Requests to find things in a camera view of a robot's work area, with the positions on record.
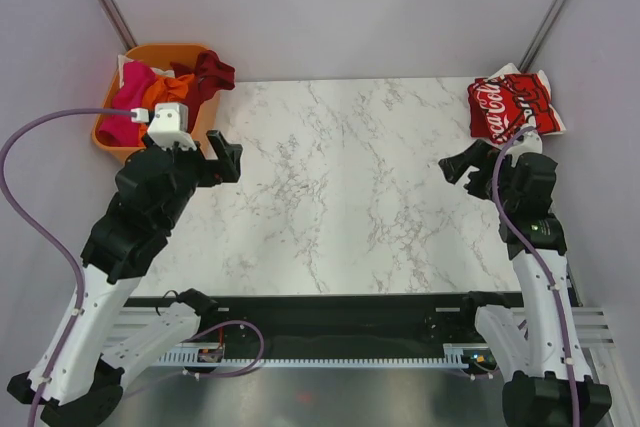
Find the dark red t shirt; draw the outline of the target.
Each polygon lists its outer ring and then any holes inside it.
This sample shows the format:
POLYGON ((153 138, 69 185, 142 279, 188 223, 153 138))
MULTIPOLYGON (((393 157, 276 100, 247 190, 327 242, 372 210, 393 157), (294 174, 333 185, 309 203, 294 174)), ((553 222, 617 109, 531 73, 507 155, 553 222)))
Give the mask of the dark red t shirt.
POLYGON ((187 94, 191 118, 196 118, 201 105, 212 99, 216 93, 235 88, 235 68, 221 61, 213 50, 200 52, 193 67, 172 62, 171 68, 177 77, 190 74, 194 76, 187 94))

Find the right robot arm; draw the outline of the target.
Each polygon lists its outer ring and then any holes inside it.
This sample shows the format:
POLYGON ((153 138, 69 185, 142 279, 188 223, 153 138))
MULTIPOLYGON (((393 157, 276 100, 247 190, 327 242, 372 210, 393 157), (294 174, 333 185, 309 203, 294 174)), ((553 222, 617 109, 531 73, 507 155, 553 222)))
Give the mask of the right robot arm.
POLYGON ((576 331, 569 293, 567 246, 551 211, 557 164, 537 152, 499 149, 475 141, 439 160, 447 182, 468 179, 466 191, 491 200, 500 237, 519 281, 523 319, 486 293, 473 292, 458 315, 467 339, 483 339, 504 379, 502 407, 509 426, 595 426, 612 406, 576 331))

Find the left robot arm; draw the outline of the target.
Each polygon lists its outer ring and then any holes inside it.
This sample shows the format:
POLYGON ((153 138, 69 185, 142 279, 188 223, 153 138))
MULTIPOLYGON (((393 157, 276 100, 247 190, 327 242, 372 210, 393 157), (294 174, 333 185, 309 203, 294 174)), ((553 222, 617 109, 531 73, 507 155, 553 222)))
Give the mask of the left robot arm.
POLYGON ((213 159, 198 146, 163 148, 146 139, 116 174, 116 192, 104 216, 80 257, 70 260, 76 288, 63 320, 38 364, 7 386, 16 400, 30 405, 31 422, 98 426, 164 353, 184 340, 208 340, 218 332, 216 302, 188 289, 149 325, 110 349, 104 346, 196 190, 240 179, 242 146, 216 130, 207 139, 213 159))

